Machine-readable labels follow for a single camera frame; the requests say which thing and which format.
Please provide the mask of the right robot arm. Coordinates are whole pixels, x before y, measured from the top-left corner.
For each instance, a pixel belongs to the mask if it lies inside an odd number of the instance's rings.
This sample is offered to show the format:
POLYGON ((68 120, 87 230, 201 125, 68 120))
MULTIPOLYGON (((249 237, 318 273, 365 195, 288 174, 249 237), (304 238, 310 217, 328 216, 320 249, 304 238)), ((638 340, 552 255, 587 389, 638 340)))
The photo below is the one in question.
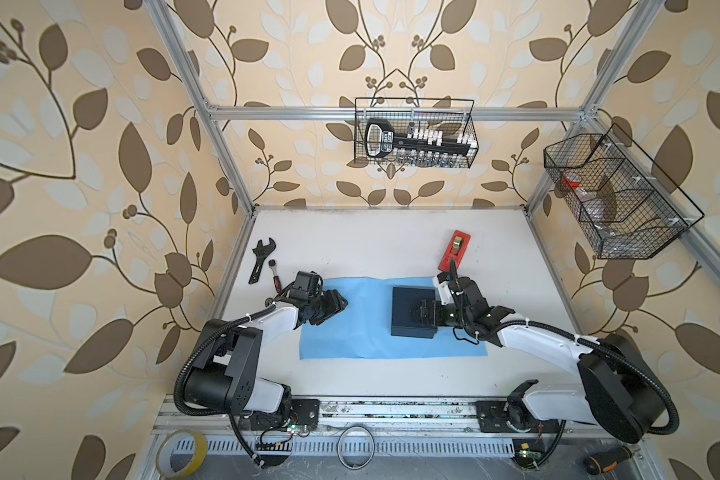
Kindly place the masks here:
POLYGON ((578 335, 491 305, 468 277, 440 273, 430 288, 393 291, 393 332, 404 326, 431 339, 451 329, 458 341, 512 349, 568 373, 568 384, 522 382, 502 402, 479 408, 491 427, 526 433, 546 422, 601 427, 612 437, 636 444, 646 434, 670 435, 680 426, 668 389, 628 340, 578 335))

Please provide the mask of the dark navy gift box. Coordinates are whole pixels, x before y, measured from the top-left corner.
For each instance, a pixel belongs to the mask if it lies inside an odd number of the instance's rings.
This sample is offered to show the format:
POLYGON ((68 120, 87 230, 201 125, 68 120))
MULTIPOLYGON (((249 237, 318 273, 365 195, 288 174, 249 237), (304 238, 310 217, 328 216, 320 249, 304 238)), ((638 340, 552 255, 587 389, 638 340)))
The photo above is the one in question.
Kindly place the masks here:
POLYGON ((436 324, 419 324, 410 313, 420 300, 436 300, 433 288, 395 286, 392 290, 391 335, 416 339, 433 339, 436 324))

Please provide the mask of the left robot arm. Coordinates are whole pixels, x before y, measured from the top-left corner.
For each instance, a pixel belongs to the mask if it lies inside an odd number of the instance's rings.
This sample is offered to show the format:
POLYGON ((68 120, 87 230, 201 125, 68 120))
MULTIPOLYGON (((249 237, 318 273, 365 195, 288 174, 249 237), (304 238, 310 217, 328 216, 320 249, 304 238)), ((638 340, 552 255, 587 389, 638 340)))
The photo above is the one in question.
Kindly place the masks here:
POLYGON ((187 416, 250 414, 265 429, 288 424, 291 390, 259 376, 263 347, 306 324, 319 326, 348 305, 339 291, 324 288, 317 273, 301 271, 264 309, 236 320, 207 321, 178 373, 174 405, 187 416))

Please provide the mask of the light blue wrapping paper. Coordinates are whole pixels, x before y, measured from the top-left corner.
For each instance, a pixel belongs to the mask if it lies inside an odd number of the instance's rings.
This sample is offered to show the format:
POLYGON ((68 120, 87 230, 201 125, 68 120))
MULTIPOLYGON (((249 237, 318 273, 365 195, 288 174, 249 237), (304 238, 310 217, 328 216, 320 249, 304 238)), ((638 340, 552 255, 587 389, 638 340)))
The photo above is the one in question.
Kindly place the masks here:
POLYGON ((347 308, 319 326, 301 328, 302 360, 365 359, 400 360, 452 357, 485 357, 487 349, 459 341, 448 329, 433 338, 391 334, 393 289, 423 287, 434 290, 430 278, 337 278, 326 281, 348 300, 347 308))

